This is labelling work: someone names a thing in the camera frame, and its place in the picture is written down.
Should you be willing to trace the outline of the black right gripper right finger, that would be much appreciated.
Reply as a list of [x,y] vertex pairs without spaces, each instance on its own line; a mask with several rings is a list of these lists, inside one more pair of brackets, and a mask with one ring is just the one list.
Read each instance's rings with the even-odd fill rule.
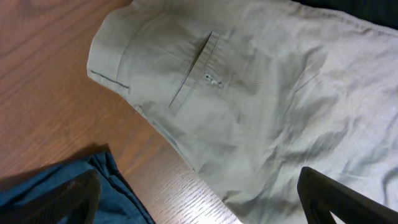
[[309,223],[397,223],[397,212],[310,168],[303,167],[297,191]]

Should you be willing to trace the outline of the blue shorts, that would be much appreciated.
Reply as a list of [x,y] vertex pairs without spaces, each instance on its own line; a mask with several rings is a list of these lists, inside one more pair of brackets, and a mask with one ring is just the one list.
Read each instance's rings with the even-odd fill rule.
[[88,170],[95,170],[101,183],[95,223],[154,223],[145,206],[121,175],[110,152],[100,152],[53,165],[2,192],[1,213],[25,205]]

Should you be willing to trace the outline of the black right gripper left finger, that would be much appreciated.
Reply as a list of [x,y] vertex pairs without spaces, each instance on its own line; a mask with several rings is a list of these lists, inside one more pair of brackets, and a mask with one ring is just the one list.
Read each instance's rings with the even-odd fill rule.
[[1,214],[1,223],[93,223],[100,193],[97,172],[89,170]]

